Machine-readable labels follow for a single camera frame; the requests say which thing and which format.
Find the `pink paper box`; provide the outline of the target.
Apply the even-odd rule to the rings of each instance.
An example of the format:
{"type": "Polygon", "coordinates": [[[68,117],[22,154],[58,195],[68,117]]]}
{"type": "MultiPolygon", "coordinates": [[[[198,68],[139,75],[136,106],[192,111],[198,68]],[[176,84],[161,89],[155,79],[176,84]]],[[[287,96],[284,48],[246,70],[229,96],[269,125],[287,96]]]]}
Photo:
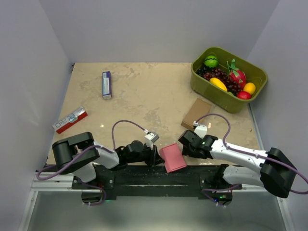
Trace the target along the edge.
{"type": "Polygon", "coordinates": [[[167,173],[178,171],[187,166],[177,143],[161,148],[159,153],[164,160],[167,173]]]}

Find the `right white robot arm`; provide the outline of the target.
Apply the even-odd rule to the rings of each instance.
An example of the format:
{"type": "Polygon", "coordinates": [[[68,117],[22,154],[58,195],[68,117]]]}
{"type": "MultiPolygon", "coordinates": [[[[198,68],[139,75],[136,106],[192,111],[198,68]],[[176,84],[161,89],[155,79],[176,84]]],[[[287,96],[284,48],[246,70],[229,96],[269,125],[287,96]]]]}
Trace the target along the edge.
{"type": "Polygon", "coordinates": [[[214,183],[220,189],[226,189],[230,184],[249,184],[263,187],[280,198],[287,198],[291,191],[295,172],[287,166],[295,166],[280,149],[252,150],[233,144],[227,148],[218,137],[205,135],[200,138],[190,130],[179,137],[179,142],[183,145],[183,155],[226,160],[238,165],[228,166],[214,177],[214,183]]]}

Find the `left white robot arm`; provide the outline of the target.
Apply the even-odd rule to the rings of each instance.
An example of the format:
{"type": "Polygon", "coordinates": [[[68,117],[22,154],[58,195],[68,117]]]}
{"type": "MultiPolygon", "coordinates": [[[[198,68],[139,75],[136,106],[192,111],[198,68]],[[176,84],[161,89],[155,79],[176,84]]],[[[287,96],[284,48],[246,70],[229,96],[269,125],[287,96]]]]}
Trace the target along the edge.
{"type": "Polygon", "coordinates": [[[144,162],[150,167],[164,163],[154,145],[158,138],[156,133],[149,132],[145,143],[133,141],[111,150],[95,141],[92,133],[84,132],[55,142],[52,151],[59,174],[72,173],[89,189],[94,189],[100,183],[95,163],[110,170],[126,168],[129,163],[144,162]]]}

